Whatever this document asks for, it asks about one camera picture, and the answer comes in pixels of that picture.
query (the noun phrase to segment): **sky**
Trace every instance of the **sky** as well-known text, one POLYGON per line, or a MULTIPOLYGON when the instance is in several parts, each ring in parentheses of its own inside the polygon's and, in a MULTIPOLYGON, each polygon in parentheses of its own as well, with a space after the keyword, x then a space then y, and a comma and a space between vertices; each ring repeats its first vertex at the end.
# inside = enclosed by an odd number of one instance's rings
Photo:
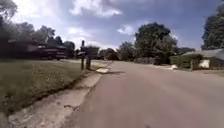
POLYGON ((134 42, 138 28, 164 24, 179 47, 200 49, 206 18, 221 0, 13 0, 18 12, 12 21, 52 27, 63 41, 116 49, 134 42))

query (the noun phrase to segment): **hedge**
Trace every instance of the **hedge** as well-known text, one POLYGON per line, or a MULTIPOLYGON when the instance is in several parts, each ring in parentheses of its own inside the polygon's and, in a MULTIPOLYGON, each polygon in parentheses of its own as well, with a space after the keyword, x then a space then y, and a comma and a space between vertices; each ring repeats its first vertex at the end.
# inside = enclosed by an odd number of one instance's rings
POLYGON ((171 56, 170 64, 177 65, 179 68, 191 68, 191 63, 193 62, 193 68, 195 68, 198 67, 202 58, 201 54, 171 56))
POLYGON ((154 65, 162 64, 162 60, 160 58, 151 58, 151 57, 136 58, 134 59, 134 62, 141 64, 154 64, 154 65))

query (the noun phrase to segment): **road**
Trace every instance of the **road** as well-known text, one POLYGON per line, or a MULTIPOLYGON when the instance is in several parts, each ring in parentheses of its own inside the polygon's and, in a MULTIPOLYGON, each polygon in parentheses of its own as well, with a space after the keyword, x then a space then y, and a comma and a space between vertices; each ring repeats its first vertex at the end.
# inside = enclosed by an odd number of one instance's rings
POLYGON ((65 128, 224 128, 224 78, 111 65, 65 128))

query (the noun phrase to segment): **green grass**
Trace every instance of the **green grass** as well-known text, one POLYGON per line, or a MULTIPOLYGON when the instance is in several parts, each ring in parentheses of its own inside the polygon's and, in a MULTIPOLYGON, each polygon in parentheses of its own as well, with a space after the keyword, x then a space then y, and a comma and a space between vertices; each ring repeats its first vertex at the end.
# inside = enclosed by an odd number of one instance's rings
POLYGON ((80 64, 61 61, 0 62, 0 111, 11 114, 36 100, 69 88, 85 74, 80 64))

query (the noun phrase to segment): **building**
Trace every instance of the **building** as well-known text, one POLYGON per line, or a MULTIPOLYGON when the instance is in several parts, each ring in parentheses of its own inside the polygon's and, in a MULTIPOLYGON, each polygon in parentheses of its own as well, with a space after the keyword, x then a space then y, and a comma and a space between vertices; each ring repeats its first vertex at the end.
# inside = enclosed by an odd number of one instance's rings
POLYGON ((201 68, 224 69, 224 49, 188 52, 184 55, 201 54, 204 59, 199 64, 201 68))
POLYGON ((21 59, 65 59, 67 58, 67 49, 64 45, 54 45, 39 43, 36 41, 9 41, 4 47, 5 58, 21 59))

